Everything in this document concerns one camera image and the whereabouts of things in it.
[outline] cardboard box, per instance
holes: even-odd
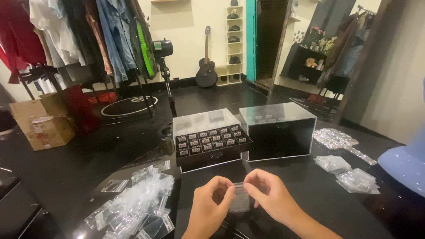
[[[66,145],[74,136],[72,119],[57,93],[10,104],[16,122],[34,151]]]

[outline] black table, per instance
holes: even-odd
[[[336,128],[347,133],[360,142],[355,147],[373,159],[390,148],[401,146],[390,140],[318,121],[316,129],[321,128]],[[313,158],[325,155],[342,156],[353,169],[361,168],[375,176],[381,194],[345,191],[335,182],[335,175],[315,165]],[[228,177],[232,182],[242,182],[254,168],[278,175],[306,213],[345,239],[418,238],[425,235],[425,199],[394,180],[379,165],[369,166],[342,149],[330,151],[314,141],[310,156],[254,163],[239,160],[181,174],[175,162],[174,145],[169,142],[105,179],[81,208],[72,238],[84,234],[85,239],[101,239],[105,234],[106,228],[100,232],[91,230],[84,223],[84,218],[116,195],[100,192],[110,179],[130,179],[134,171],[166,160],[170,160],[171,169],[163,173],[176,177],[173,193],[166,205],[171,209],[170,218],[176,229],[167,238],[179,239],[186,230],[195,188],[215,175]],[[298,238],[287,227],[273,221],[261,208],[251,208],[248,213],[229,214],[225,220],[251,239]],[[212,238],[233,238],[233,235],[220,228]]]

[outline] circular rug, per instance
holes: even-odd
[[[158,98],[156,97],[152,97],[152,98],[155,101],[154,104],[156,104],[158,102]],[[130,114],[139,113],[146,109],[147,107],[143,97],[133,97],[133,98],[120,100],[115,102],[114,104],[108,105],[105,108],[103,108],[100,113],[108,117],[118,117],[118,116],[126,116]]]

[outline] denim jacket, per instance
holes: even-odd
[[[136,68],[130,42],[130,16],[125,0],[96,0],[115,81],[128,80],[125,71]]]

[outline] black guitar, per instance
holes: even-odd
[[[199,71],[196,73],[196,84],[201,87],[211,87],[217,83],[218,76],[214,70],[215,63],[208,58],[208,35],[211,27],[205,28],[205,58],[199,60]]]

